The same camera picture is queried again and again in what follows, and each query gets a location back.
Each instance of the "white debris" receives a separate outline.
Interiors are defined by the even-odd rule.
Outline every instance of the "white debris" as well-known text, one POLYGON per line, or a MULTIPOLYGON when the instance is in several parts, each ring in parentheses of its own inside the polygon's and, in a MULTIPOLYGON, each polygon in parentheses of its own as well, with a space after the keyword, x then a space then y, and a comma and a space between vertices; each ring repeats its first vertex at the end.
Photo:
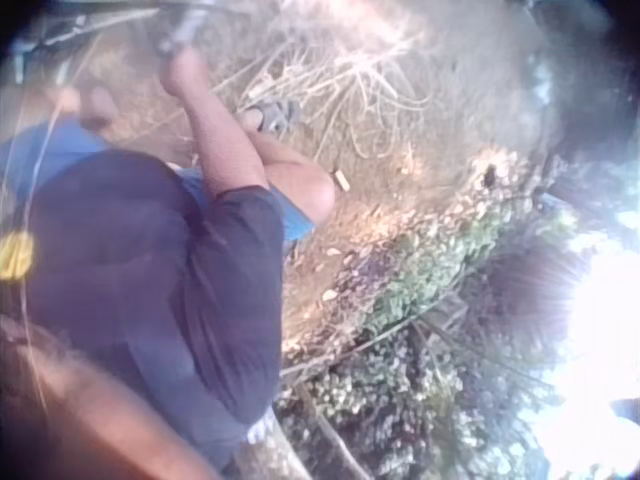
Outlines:
POLYGON ((351 185, 349 184, 347 177, 345 177, 344 173, 342 173, 342 170, 338 169, 333 172, 333 178, 336 179, 336 182, 338 182, 338 185, 340 185, 342 191, 348 192, 349 190, 351 190, 351 185))
POLYGON ((337 296, 338 296, 338 292, 336 292, 335 290, 327 290, 322 294, 322 301, 330 302, 331 300, 334 300, 337 296))

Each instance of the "dry twig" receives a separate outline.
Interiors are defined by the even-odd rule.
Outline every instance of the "dry twig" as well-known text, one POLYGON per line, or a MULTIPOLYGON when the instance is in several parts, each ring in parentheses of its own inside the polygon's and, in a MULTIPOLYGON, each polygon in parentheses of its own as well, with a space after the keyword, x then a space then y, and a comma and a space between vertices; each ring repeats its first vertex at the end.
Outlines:
POLYGON ((307 390, 307 388, 300 384, 295 387, 296 393, 300 396, 302 403, 304 403, 305 407, 312 413, 315 419, 318 421, 318 426, 322 433, 327 437, 327 440, 334 446, 338 452, 342 455, 342 458, 349 470, 358 478, 359 480, 371 480, 372 477, 369 475, 364 468, 360 466, 358 461, 354 458, 354 456, 347 448, 347 444, 344 442, 340 434, 335 431, 335 429, 329 423, 329 420, 320 412, 318 407, 316 407, 311 394, 307 390))

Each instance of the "rock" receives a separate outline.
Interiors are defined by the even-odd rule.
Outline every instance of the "rock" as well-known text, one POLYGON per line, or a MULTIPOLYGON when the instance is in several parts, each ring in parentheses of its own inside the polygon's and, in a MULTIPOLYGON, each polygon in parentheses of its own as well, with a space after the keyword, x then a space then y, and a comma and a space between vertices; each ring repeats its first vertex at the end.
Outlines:
POLYGON ((337 297, 338 297, 338 292, 336 292, 335 290, 327 290, 322 294, 322 301, 330 302, 331 300, 334 300, 337 297))

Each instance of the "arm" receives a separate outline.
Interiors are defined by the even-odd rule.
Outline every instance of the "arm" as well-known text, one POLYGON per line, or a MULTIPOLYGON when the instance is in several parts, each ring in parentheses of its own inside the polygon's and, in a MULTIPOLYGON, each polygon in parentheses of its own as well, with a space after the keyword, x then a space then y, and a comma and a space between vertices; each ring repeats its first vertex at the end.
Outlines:
POLYGON ((87 359, 66 351, 43 329, 34 325, 30 328, 33 340, 26 342, 26 331, 21 325, 0 317, 0 335, 25 340, 15 347, 15 361, 31 367, 45 398, 59 402, 82 431, 97 439, 106 452, 115 454, 145 478, 221 478, 124 384, 87 359))
POLYGON ((177 54, 162 82, 185 106, 210 192, 268 188, 262 161, 247 134, 220 99, 209 93, 207 68, 198 53, 187 48, 177 54))

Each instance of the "foot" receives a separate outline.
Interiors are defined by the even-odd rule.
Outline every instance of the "foot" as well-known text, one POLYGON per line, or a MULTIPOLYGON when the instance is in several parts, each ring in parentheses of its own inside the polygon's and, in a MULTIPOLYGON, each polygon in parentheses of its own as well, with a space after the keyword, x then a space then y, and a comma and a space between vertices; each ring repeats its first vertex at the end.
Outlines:
POLYGON ((259 102, 240 112, 237 118, 248 132, 280 133, 298 123, 300 105, 290 100, 259 102))

